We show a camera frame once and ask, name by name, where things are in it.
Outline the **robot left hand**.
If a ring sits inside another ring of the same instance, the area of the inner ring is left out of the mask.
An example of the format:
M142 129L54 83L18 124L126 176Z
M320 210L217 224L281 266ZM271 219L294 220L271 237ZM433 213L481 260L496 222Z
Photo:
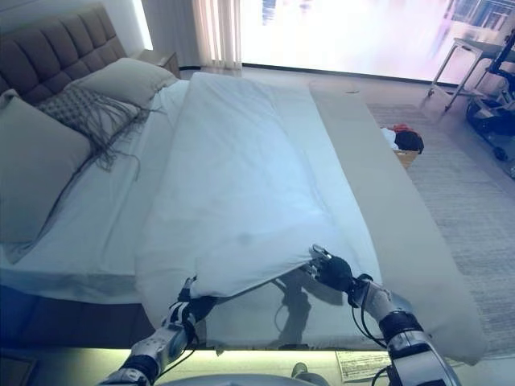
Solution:
M216 297L192 297L192 285L196 277L189 277L184 282L176 301L168 307L167 315L161 321L161 326L191 324L195 326L204 320L217 303Z

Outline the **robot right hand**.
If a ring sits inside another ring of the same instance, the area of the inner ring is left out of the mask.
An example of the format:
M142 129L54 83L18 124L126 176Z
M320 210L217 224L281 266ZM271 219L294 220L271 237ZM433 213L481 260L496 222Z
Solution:
M317 244L310 247L310 254L309 272L315 280L341 292L347 292L352 287L354 278L347 261Z

